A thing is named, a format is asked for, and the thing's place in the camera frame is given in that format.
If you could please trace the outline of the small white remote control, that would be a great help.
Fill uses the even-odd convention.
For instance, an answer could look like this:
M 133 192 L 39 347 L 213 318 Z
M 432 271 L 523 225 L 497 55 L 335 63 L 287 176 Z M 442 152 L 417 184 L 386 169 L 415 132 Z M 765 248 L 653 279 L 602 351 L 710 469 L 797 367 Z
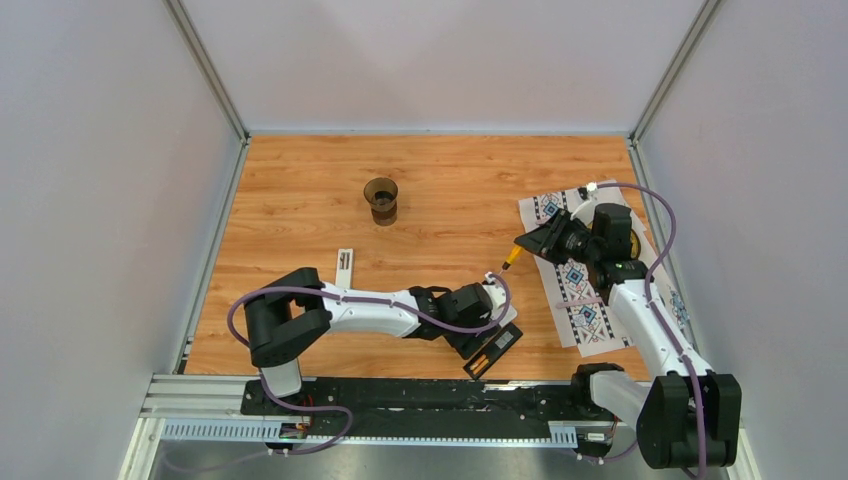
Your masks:
M 354 250 L 339 249 L 337 252 L 335 284 L 342 289 L 350 289 L 353 280 Z

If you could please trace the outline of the yellow handled screwdriver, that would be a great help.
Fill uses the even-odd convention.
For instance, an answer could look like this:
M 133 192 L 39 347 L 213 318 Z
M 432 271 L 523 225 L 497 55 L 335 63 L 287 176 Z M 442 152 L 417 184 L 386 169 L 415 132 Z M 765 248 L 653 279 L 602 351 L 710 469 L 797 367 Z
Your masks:
M 507 255 L 507 257 L 505 258 L 505 260 L 503 261 L 500 271 L 505 272 L 505 271 L 509 270 L 511 268 L 511 266 L 515 264 L 518 257 L 521 255 L 522 251 L 523 251 L 522 247 L 515 245 L 511 249 L 511 251 Z

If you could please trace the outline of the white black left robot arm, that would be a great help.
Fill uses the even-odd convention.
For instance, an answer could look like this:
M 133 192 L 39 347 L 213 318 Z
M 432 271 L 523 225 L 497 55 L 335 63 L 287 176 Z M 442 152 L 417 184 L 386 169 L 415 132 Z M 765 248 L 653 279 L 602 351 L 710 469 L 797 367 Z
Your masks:
M 451 290 L 413 286 L 393 292 L 357 290 L 340 279 L 350 275 L 353 252 L 338 255 L 337 280 L 324 282 L 313 267 L 299 268 L 243 295 L 227 314 L 233 337 L 247 346 L 267 387 L 267 401 L 291 415 L 304 405 L 299 357 L 325 334 L 377 333 L 395 338 L 445 339 L 478 378 L 480 356 L 517 338 L 518 312 L 501 275 Z

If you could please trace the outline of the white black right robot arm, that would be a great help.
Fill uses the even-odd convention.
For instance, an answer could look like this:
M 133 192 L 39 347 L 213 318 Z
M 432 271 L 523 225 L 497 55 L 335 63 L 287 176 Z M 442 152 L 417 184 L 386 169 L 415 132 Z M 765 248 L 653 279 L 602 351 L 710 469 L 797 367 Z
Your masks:
M 653 469 L 696 476 L 708 467 L 731 466 L 741 386 L 733 375 L 716 372 L 677 327 L 653 272 L 633 255 L 632 223 L 630 208 L 616 203 L 595 205 L 590 223 L 555 209 L 514 240 L 553 265 L 584 264 L 593 290 L 623 324 L 652 376 L 644 387 L 620 367 L 583 366 L 570 391 L 572 409 L 586 419 L 607 410 L 633 427 L 641 456 Z

